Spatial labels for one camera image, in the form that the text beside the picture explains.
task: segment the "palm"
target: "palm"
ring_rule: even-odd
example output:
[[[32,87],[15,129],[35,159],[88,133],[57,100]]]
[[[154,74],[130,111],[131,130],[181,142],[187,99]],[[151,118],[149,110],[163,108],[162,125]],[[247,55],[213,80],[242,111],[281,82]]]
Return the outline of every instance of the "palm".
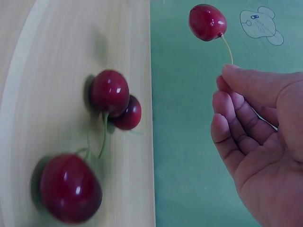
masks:
[[[300,146],[297,143],[293,147],[287,131],[287,118],[278,121],[277,117],[288,115],[289,109],[282,106],[277,113],[276,109],[245,100],[231,91],[222,77],[217,84],[220,91],[214,94],[213,107],[218,114],[213,119],[212,135],[215,128],[223,133],[213,140],[240,198],[262,225],[294,226],[303,204],[303,165],[297,152]],[[258,118],[252,106],[278,130]],[[277,218],[282,216],[285,222]]]
[[[295,210],[292,208],[303,203],[301,166],[281,144],[260,146],[250,152],[239,165],[234,179],[243,203],[264,226],[274,217],[291,216]]]

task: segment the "fingernail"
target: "fingernail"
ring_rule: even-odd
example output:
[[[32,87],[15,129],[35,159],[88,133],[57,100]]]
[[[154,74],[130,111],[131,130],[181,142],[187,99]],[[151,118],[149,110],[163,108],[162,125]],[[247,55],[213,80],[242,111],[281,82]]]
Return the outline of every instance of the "fingernail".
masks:
[[[230,65],[230,64],[225,64],[223,66],[223,69],[222,69],[222,73],[226,73],[228,71],[231,71],[231,70],[236,70],[236,69],[239,69],[240,67],[239,66],[236,66],[236,65]]]

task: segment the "finger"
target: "finger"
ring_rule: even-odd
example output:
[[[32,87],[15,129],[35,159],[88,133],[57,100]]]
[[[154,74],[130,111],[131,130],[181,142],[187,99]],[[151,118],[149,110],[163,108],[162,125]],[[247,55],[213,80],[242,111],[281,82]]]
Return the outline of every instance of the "finger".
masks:
[[[233,177],[245,156],[233,140],[227,120],[219,113],[213,117],[211,135],[221,159]]]
[[[247,136],[241,123],[236,117],[232,99],[226,92],[219,91],[214,93],[213,108],[215,113],[219,113],[226,118],[232,138],[243,154],[247,155],[259,146],[259,143]]]
[[[279,127],[279,121],[275,108],[263,106],[250,98],[246,98],[246,101],[265,121],[275,126],[276,128]]]
[[[234,92],[272,108],[276,108],[276,101],[285,88],[303,80],[299,73],[281,74],[244,70],[235,65],[225,65],[222,76]]]
[[[260,119],[244,97],[233,92],[224,81],[223,77],[217,78],[219,90],[226,90],[232,99],[237,118],[247,135],[259,144],[263,144],[276,130],[266,121]]]

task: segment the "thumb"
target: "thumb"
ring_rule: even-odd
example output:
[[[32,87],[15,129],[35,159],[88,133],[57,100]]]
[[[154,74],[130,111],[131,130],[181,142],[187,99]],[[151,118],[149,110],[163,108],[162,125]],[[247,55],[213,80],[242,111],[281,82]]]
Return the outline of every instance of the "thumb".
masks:
[[[284,89],[303,80],[300,73],[245,70],[235,65],[224,65],[222,77],[234,92],[272,108],[276,108],[277,99]]]

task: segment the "light wood table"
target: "light wood table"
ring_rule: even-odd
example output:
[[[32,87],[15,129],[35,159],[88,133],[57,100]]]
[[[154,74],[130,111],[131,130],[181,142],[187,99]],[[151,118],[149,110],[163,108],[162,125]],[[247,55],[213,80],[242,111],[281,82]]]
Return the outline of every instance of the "light wood table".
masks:
[[[61,226],[33,205],[31,176],[46,155],[102,145],[83,101],[89,74],[116,69],[142,104],[136,128],[115,130],[91,227],[154,227],[148,0],[0,1],[0,227]]]

